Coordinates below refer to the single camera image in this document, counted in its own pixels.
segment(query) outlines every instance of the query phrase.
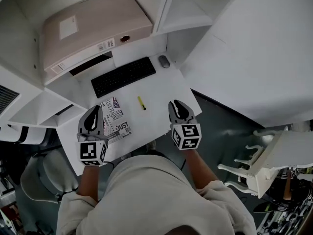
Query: yellow highlighter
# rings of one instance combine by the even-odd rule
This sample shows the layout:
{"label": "yellow highlighter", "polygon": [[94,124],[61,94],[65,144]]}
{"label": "yellow highlighter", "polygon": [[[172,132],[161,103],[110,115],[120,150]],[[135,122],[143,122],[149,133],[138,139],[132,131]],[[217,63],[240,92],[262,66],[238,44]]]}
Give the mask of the yellow highlighter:
{"label": "yellow highlighter", "polygon": [[140,96],[137,97],[138,98],[138,101],[139,101],[139,104],[141,105],[142,109],[145,111],[147,108],[145,107],[145,105],[143,104]]}

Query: white wall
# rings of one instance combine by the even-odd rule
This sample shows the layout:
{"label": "white wall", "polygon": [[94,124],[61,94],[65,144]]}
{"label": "white wall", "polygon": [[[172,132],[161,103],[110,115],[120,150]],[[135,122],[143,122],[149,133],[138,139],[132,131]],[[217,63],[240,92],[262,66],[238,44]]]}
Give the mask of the white wall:
{"label": "white wall", "polygon": [[181,71],[263,126],[313,119],[313,0],[234,0]]}

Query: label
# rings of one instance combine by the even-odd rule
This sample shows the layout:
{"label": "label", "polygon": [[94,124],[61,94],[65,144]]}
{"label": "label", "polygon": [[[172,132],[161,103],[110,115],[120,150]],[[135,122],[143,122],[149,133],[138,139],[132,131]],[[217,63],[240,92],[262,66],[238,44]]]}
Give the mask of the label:
{"label": "label", "polygon": [[65,37],[68,37],[78,31],[76,18],[72,16],[60,22],[60,40]]}
{"label": "label", "polygon": [[67,59],[63,60],[62,62],[58,63],[57,65],[51,67],[55,73],[59,74],[60,72],[72,67],[72,66],[78,66],[83,64],[84,62],[92,59],[95,55],[106,52],[109,49],[115,47],[115,41],[114,38],[107,39],[103,42],[100,42],[98,44],[95,44],[91,47],[88,47],[79,53],[76,53]]}

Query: floor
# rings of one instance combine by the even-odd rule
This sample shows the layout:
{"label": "floor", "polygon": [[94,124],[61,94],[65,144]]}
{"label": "floor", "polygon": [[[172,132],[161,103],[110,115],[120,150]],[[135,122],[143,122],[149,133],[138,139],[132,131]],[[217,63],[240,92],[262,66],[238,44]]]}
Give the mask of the floor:
{"label": "floor", "polygon": [[[201,97],[196,96],[196,99],[202,109],[202,113],[197,116],[202,131],[202,141],[199,145],[198,152],[220,180],[223,182],[230,179],[236,181],[237,178],[234,175],[226,171],[218,170],[217,165],[222,163],[229,166],[238,166],[238,164],[233,161],[235,158],[247,159],[249,154],[251,154],[250,151],[245,150],[246,145],[266,145],[265,139],[252,135],[253,130],[257,129],[259,126],[251,120],[240,117]],[[169,159],[176,163],[177,166],[181,167],[183,165],[184,158],[174,146],[169,134],[158,138],[156,145],[157,150],[164,153]],[[145,147],[142,147],[132,154],[139,155],[144,152]],[[99,197],[104,194],[107,178],[111,171],[111,164],[101,167]],[[187,179],[192,182],[187,166],[183,168],[182,172]],[[251,212],[256,226],[258,227],[264,215],[253,213],[252,211],[254,207],[262,203],[263,200],[238,192],[237,190],[234,191]],[[35,230],[34,223],[36,220],[41,220],[50,225],[53,230],[56,229],[59,205],[32,201],[19,187],[16,188],[16,199],[24,227],[27,231]]]}

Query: black keyboard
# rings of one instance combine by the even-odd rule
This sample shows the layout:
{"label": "black keyboard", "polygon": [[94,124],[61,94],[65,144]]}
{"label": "black keyboard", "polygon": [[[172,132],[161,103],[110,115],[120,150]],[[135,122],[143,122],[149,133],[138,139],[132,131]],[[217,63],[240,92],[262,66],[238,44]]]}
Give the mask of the black keyboard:
{"label": "black keyboard", "polygon": [[91,80],[91,83],[97,98],[100,98],[155,73],[156,70],[150,59],[144,57],[96,77]]}

